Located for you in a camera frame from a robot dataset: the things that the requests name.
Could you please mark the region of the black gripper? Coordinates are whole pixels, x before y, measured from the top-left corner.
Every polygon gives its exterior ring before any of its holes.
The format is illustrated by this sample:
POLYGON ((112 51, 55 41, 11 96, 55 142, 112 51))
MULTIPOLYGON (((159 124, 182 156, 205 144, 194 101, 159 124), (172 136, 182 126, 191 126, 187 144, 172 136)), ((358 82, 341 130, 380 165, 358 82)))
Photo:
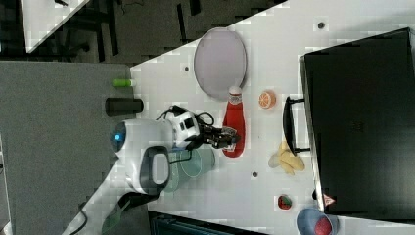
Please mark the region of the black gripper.
POLYGON ((210 146, 215 149, 224 147, 230 148, 241 140, 240 136, 229 137, 226 139, 225 145, 225 137, 223 134, 236 135, 237 130, 229 126, 223 126, 221 129, 213 126, 201 125, 199 134, 186 139, 188 144, 185 149, 191 151, 200 148, 203 144, 210 144, 210 146))

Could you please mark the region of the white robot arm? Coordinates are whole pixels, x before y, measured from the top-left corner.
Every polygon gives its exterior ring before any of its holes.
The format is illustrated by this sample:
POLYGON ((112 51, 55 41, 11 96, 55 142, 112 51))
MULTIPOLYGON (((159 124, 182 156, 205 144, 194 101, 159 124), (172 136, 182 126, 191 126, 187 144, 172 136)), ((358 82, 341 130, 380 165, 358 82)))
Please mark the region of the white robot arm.
POLYGON ((158 182, 156 169, 158 165, 170 166, 170 153, 192 151, 204 144, 223 149, 240 140, 235 129, 217 128, 196 117, 135 118, 121 122, 111 137, 117 160, 62 235, 101 235, 105 220, 123 196, 157 196, 168 180, 158 182))

